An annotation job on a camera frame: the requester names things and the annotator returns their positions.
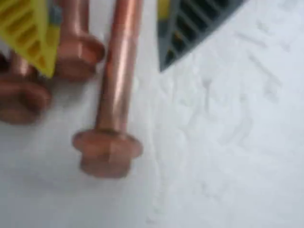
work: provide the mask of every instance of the copper-colored bolt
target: copper-colored bolt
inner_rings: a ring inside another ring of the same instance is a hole
[[[103,44],[89,34],[89,0],[58,0],[63,10],[56,76],[86,81],[105,55]]]
[[[117,0],[95,129],[78,133],[81,168],[100,178],[127,175],[141,143],[126,133],[142,0]]]
[[[50,92],[39,85],[37,71],[14,52],[8,71],[0,76],[0,120],[9,124],[29,124],[50,104]]]

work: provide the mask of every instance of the bolt head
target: bolt head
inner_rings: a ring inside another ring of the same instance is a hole
[[[6,74],[0,79],[0,120],[9,124],[31,124],[47,109],[50,92],[35,83]]]
[[[142,154],[142,144],[134,137],[109,130],[90,130],[74,136],[73,145],[82,153],[80,168],[98,178],[122,178],[131,160]]]
[[[55,75],[72,82],[86,81],[95,75],[104,55],[103,44],[90,35],[65,38],[59,45]]]

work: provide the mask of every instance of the white surface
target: white surface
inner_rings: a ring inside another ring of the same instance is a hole
[[[143,157],[125,180],[82,174],[70,139],[94,122],[98,82],[61,85],[40,124],[0,126],[1,227],[304,227],[304,2],[250,0],[163,75],[155,9],[129,124]],[[103,40],[111,15],[92,0]]]

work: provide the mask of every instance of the yellow plastic piece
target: yellow plastic piece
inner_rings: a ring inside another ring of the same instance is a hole
[[[167,20],[170,15],[170,0],[158,0],[158,20]]]
[[[0,0],[0,37],[42,74],[52,77],[60,26],[49,24],[45,0]]]

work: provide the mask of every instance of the black plastic piece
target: black plastic piece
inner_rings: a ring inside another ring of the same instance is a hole
[[[182,58],[213,33],[245,0],[171,0],[168,21],[160,21],[160,70]]]

